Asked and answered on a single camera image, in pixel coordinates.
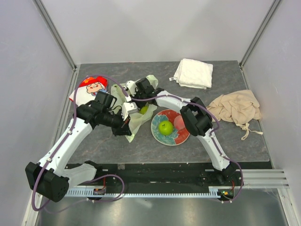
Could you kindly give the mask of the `pale green plastic bag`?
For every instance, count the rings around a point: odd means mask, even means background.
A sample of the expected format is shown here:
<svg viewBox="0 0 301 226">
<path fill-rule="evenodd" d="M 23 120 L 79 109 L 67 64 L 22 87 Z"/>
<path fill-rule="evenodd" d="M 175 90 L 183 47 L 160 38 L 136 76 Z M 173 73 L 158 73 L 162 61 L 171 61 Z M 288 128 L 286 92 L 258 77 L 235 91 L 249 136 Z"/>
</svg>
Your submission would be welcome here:
<svg viewBox="0 0 301 226">
<path fill-rule="evenodd" d="M 125 95 L 117 84 L 113 84 L 111 86 L 111 95 L 117 98 L 117 102 L 115 104 L 115 107 L 117 106 L 117 108 L 113 110 L 113 112 L 118 113 L 118 111 L 121 110 L 120 107 L 126 100 Z M 125 135 L 129 143 L 133 141 L 139 128 L 152 118 L 154 111 L 157 109 L 155 105 L 146 104 L 146 106 L 148 107 L 148 109 L 145 113 L 140 113 L 140 109 L 138 108 L 138 112 L 130 114 L 130 122 L 128 125 L 132 134 L 129 136 Z"/>
</svg>

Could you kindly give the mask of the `green fake apple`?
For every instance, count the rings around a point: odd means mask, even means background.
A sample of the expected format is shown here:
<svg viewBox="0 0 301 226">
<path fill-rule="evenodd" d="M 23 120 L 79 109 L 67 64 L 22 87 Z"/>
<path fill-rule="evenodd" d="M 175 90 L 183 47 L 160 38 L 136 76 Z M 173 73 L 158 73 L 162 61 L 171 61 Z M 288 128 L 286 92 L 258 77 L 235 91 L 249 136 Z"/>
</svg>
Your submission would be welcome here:
<svg viewBox="0 0 301 226">
<path fill-rule="evenodd" d="M 158 125 L 158 130 L 163 136 L 169 136 L 174 130 L 174 126 L 170 121 L 162 121 Z"/>
</svg>

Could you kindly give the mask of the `pink fake peach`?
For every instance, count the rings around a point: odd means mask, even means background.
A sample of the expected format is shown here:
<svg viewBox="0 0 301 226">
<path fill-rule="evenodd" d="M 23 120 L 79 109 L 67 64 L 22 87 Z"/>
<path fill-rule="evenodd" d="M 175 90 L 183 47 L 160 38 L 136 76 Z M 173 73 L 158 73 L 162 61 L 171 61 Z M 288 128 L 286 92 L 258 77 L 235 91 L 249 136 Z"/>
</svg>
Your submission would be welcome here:
<svg viewBox="0 0 301 226">
<path fill-rule="evenodd" d="M 185 123 L 181 115 L 175 117 L 173 125 L 177 130 L 182 130 L 185 128 Z"/>
</svg>

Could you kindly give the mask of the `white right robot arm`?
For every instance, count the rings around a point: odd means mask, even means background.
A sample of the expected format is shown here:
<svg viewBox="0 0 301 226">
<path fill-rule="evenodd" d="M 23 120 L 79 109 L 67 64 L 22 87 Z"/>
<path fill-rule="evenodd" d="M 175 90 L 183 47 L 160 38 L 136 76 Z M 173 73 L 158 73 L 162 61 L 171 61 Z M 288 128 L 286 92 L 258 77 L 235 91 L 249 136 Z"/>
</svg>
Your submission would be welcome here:
<svg viewBox="0 0 301 226">
<path fill-rule="evenodd" d="M 185 128 L 198 138 L 208 153 L 216 171 L 215 179 L 220 185 L 227 185 L 235 172 L 235 163 L 223 151 L 213 126 L 213 115 L 206 109 L 200 98 L 187 99 L 175 96 L 164 89 L 154 88 L 146 79 L 126 83 L 131 99 L 138 105 L 146 103 L 164 107 L 178 112 Z"/>
</svg>

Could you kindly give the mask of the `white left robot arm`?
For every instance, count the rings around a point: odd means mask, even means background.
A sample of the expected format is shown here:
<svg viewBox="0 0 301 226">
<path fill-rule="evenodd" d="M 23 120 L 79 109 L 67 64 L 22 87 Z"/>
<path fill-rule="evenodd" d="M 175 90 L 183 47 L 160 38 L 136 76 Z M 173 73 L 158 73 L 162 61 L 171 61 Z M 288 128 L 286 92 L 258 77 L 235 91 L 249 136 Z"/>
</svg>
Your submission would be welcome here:
<svg viewBox="0 0 301 226">
<path fill-rule="evenodd" d="M 131 134 L 129 115 L 137 110 L 137 106 L 127 97 L 122 108 L 114 114 L 111 104 L 116 100 L 114 96 L 100 92 L 95 100 L 76 108 L 73 119 L 51 150 L 38 163 L 30 162 L 25 168 L 34 192 L 59 202 L 72 187 L 87 181 L 99 185 L 103 181 L 103 173 L 91 161 L 72 169 L 66 169 L 66 165 L 80 143 L 98 125 L 110 127 L 117 136 Z"/>
</svg>

